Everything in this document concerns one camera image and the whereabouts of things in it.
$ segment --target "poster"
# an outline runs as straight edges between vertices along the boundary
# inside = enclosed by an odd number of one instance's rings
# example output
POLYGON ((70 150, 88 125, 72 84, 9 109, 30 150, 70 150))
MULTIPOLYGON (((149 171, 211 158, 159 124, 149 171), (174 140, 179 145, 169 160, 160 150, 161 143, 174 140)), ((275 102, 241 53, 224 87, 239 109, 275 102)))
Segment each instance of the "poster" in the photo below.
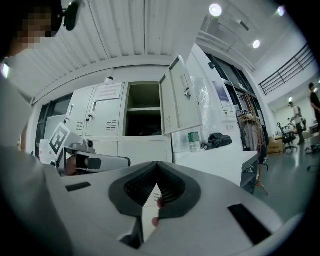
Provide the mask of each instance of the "poster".
POLYGON ((94 94, 93 101, 114 100, 120 98, 122 83, 113 83, 99 86, 94 94))
POLYGON ((225 90, 223 84, 217 83, 215 81, 212 81, 212 83, 216 89, 216 92, 218 93, 223 111, 233 112, 231 103, 228 99, 228 95, 226 93, 226 90, 225 90))

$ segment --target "white table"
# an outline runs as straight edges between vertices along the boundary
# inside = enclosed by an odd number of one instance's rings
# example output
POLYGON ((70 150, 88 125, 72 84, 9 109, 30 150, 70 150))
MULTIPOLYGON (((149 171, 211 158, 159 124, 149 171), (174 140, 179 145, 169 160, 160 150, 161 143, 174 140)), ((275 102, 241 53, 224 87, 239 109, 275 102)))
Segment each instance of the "white table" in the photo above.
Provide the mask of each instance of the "white table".
POLYGON ((239 145, 230 144, 198 152, 173 154, 173 162, 207 174, 225 178, 240 187, 242 165, 257 155, 257 151, 240 151, 239 145))

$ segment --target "locker vent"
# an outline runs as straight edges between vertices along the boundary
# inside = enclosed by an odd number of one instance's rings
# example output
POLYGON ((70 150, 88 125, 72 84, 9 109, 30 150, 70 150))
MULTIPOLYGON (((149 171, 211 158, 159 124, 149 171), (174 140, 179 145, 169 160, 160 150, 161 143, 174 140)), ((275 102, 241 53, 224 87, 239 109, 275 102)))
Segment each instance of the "locker vent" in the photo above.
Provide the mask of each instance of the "locker vent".
POLYGON ((164 126, 165 126, 165 128, 170 128, 170 127, 171 127, 171 117, 170 117, 170 115, 167 116, 167 117, 164 119, 164 126))
POLYGON ((77 122, 76 123, 76 130, 77 131, 82 131, 83 127, 84 127, 84 122, 77 122))
POLYGON ((116 130, 117 129, 117 121, 110 120, 106 122, 106 129, 109 130, 116 130))
POLYGON ((155 202, 158 201, 159 197, 161 197, 161 193, 154 193, 153 198, 155 202))

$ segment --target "ceiling light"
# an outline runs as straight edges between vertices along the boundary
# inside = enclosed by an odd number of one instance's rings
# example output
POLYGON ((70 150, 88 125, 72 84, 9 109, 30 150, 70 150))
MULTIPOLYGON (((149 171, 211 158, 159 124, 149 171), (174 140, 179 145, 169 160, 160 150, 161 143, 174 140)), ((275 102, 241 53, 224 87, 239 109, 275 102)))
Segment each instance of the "ceiling light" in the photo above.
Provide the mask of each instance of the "ceiling light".
POLYGON ((211 4, 209 11, 213 17, 219 17, 222 14, 222 9, 219 4, 211 4))
POLYGON ((279 16, 283 16, 286 12, 285 8, 283 6, 280 6, 277 10, 279 16))
POLYGON ((253 48, 254 48, 254 49, 257 49, 259 46, 260 46, 260 41, 259 41, 259 40, 255 40, 255 41, 253 42, 253 48))
POLYGON ((2 64, 1 73, 5 79, 8 78, 9 72, 10 72, 10 67, 6 63, 2 64))

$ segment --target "water bottle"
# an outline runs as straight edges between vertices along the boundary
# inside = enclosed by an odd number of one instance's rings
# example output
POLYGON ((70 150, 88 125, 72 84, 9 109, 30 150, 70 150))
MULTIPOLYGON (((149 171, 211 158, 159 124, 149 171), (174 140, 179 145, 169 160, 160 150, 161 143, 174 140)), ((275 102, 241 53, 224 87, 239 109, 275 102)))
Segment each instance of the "water bottle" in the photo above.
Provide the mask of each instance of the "water bottle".
POLYGON ((201 149, 200 140, 199 140, 199 133, 197 131, 196 132, 189 132, 188 139, 189 139, 189 150, 191 152, 197 152, 201 149))

